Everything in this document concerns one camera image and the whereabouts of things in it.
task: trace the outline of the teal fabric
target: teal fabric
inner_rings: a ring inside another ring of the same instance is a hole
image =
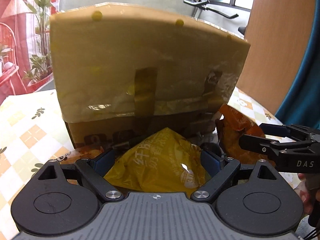
[[[316,0],[311,35],[301,66],[276,117],[286,125],[320,129],[320,0]]]

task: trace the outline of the silver screw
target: silver screw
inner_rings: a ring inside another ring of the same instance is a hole
[[[121,193],[119,191],[116,190],[110,190],[106,193],[106,197],[107,198],[111,198],[111,199],[115,199],[115,198],[120,198],[121,197]]]
[[[209,197],[209,193],[207,191],[204,191],[204,190],[198,190],[198,191],[194,192],[193,195],[196,198],[207,198],[207,197]]]

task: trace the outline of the table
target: table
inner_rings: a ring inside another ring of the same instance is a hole
[[[238,88],[228,104],[258,125],[281,124]],[[0,148],[6,147],[0,154],[0,240],[9,240],[18,233],[10,214],[15,196],[43,163],[73,150],[73,146],[61,117],[56,90],[7,97],[0,106],[0,127]],[[281,175],[293,188],[300,182],[295,173]]]

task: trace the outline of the potted plant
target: potted plant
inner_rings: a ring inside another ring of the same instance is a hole
[[[8,57],[8,53],[13,51],[13,49],[9,48],[7,45],[2,45],[0,43],[0,77],[2,76],[2,68],[4,66],[4,58]]]
[[[31,69],[25,72],[24,78],[29,79],[28,87],[32,91],[53,79],[52,63],[50,55],[50,41],[49,41],[49,10],[53,6],[51,0],[34,0],[37,8],[31,3],[26,2],[26,5],[36,16],[38,26],[35,28],[37,35],[36,42],[39,48],[39,54],[33,54],[30,58]]]

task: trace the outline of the yellow snack package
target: yellow snack package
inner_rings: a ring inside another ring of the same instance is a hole
[[[119,157],[104,178],[115,187],[190,197],[205,183],[200,154],[200,147],[164,128]]]

